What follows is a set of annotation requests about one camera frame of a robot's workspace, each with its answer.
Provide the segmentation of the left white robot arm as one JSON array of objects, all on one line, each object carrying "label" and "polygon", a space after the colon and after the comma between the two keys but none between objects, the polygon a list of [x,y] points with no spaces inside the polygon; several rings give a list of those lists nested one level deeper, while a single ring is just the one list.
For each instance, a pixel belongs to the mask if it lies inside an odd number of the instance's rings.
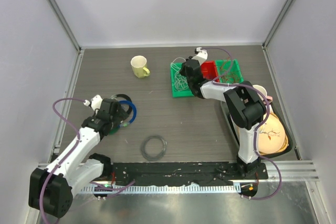
[{"label": "left white robot arm", "polygon": [[112,174],[111,159],[93,154],[81,165],[87,154],[111,130],[128,118],[121,102],[97,95],[83,104],[92,108],[66,149],[46,168],[35,168],[30,175],[28,205],[40,211],[44,223],[48,216],[62,218],[70,209],[77,193],[95,178],[105,182]]}]

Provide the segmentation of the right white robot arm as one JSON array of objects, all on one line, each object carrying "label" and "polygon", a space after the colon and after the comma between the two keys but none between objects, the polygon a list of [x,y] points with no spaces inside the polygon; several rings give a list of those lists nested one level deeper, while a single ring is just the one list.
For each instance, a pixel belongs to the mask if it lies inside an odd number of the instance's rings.
[{"label": "right white robot arm", "polygon": [[226,103],[231,120],[238,128],[237,173],[242,179],[250,179],[260,164],[259,128],[265,123],[264,115],[268,114],[258,91],[248,81],[226,84],[205,79],[195,59],[182,63],[180,74],[186,78],[194,96]]}]

